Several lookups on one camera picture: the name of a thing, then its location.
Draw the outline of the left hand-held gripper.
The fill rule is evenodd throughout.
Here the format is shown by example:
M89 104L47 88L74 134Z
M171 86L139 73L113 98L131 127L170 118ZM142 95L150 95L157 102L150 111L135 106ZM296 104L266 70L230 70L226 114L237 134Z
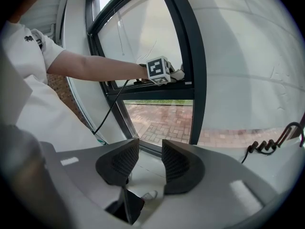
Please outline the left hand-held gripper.
M148 79L156 85L176 82L176 80L171 77L171 74L174 73L174 68L164 56L148 60L146 62L146 68Z

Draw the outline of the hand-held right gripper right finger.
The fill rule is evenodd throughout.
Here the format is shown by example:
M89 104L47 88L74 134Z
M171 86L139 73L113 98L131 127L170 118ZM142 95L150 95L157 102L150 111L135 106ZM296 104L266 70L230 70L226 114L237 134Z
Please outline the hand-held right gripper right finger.
M277 192L236 159L163 140L163 200L144 229L254 229L273 211Z

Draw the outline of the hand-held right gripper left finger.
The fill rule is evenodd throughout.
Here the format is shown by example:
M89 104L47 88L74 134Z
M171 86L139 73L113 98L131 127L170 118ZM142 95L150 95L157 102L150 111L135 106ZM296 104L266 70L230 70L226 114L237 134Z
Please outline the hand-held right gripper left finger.
M52 181L76 229L131 229L126 180L139 159L139 141L56 152L43 142Z

